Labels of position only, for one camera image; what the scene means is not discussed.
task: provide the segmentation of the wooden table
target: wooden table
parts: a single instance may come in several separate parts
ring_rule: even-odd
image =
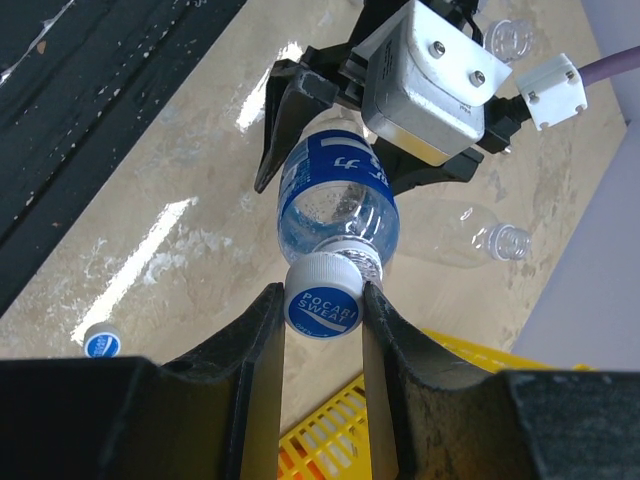
[[[276,58],[345,40],[358,3],[249,2],[4,316],[0,355],[79,355],[78,325],[109,320],[124,353],[166,361],[234,319],[268,282],[283,281],[277,182],[261,196],[252,189],[265,80]],[[537,46],[516,75],[560,52],[577,65],[599,56],[579,0],[493,2],[485,14],[533,22]],[[515,94],[513,79],[501,93]],[[387,296],[418,326],[510,349],[624,131],[604,82],[589,89],[579,117],[543,133],[526,124],[513,153],[488,156],[470,184],[398,197],[402,234]],[[532,232],[532,254],[476,270],[407,256],[425,228],[426,197],[491,207]],[[288,331],[282,428],[357,375],[361,354],[359,332],[324,342]]]

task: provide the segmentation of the blue label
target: blue label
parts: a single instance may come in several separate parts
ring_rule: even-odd
[[[288,165],[295,165],[287,170]],[[305,190],[320,183],[348,181],[380,192],[396,208],[384,169],[367,142],[355,133],[326,130],[300,143],[285,164],[280,182],[280,215]]]
[[[87,355],[95,357],[115,357],[120,351],[120,339],[111,333],[94,335],[87,343]]]
[[[294,328],[310,337],[329,338],[348,332],[358,321],[358,304],[333,287],[316,287],[296,295],[289,304]]]

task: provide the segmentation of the black strip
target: black strip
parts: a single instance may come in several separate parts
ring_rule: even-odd
[[[0,314],[245,1],[76,0],[0,86]]]

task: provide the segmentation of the yellow basket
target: yellow basket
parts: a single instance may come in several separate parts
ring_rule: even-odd
[[[552,368],[431,330],[423,331],[460,358],[488,372],[495,373],[504,368]],[[278,479],[334,478],[371,478],[363,375],[280,439]]]

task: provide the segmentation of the bolt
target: bolt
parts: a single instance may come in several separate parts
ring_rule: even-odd
[[[471,75],[469,75],[469,80],[471,80],[471,84],[474,87],[480,87],[484,85],[485,82],[484,73],[482,73],[480,70],[476,70]]]
[[[431,56],[434,58],[440,58],[442,55],[444,55],[444,52],[446,52],[446,50],[442,42],[438,42],[436,40],[429,46],[429,53],[431,53]]]

